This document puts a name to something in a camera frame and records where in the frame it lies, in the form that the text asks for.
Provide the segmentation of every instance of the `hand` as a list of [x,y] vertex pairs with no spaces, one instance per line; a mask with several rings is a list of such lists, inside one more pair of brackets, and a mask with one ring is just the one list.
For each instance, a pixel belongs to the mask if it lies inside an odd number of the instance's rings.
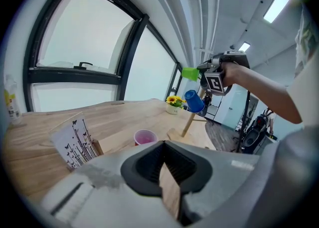
[[223,79],[223,86],[228,87],[236,83],[236,75],[237,71],[240,70],[240,65],[231,63],[231,62],[223,62],[221,64],[221,68],[225,71],[225,77]]

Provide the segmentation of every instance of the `gray floor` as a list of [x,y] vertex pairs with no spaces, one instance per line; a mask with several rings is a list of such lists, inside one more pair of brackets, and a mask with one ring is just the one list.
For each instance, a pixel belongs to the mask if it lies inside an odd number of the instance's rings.
[[230,152],[236,148],[237,139],[233,137],[238,137],[238,132],[210,120],[207,121],[205,129],[216,150]]

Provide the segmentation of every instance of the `wooden table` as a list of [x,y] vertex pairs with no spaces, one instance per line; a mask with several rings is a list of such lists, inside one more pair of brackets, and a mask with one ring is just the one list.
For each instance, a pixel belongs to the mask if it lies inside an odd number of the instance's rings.
[[[39,201],[58,181],[70,174],[62,157],[49,141],[48,132],[79,112],[83,112],[93,138],[104,153],[134,147],[134,133],[139,129],[153,131],[160,140],[169,139],[168,130],[181,132],[191,115],[185,110],[177,115],[165,111],[166,103],[157,99],[144,102],[107,102],[90,107],[46,113],[25,113],[22,124],[10,127],[4,140],[4,160],[16,187],[23,195]],[[205,123],[193,121],[188,133],[194,145],[214,149],[205,130]],[[176,215],[179,187],[164,166],[160,174],[163,200]]]

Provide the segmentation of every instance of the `bottle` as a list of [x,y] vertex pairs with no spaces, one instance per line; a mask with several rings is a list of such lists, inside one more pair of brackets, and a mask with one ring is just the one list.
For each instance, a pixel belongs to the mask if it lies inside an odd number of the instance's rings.
[[15,97],[16,82],[13,80],[12,75],[6,75],[5,79],[4,97],[6,108],[9,112],[12,124],[19,124],[21,123],[22,117]]

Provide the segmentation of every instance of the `ceiling light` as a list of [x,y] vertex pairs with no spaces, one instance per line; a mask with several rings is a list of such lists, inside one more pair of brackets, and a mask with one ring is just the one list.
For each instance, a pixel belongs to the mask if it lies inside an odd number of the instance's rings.
[[247,42],[244,42],[244,44],[238,50],[242,50],[242,51],[246,52],[246,50],[249,47],[250,47],[250,44],[248,44]]
[[289,0],[274,0],[267,10],[266,14],[264,15],[264,19],[267,20],[269,23],[272,23],[288,2]]

